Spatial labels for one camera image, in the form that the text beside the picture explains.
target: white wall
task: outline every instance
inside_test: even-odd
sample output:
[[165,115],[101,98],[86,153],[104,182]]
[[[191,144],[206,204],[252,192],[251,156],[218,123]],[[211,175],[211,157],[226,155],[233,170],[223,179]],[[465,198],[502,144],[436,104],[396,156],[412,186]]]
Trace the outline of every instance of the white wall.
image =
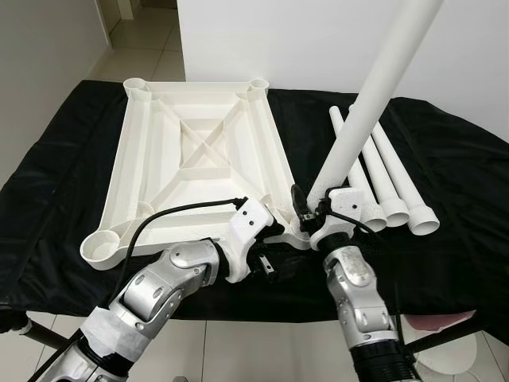
[[[396,92],[509,141],[508,1],[448,0]],[[187,81],[358,92],[397,0],[179,1]]]
[[0,0],[0,187],[106,49],[95,0]]

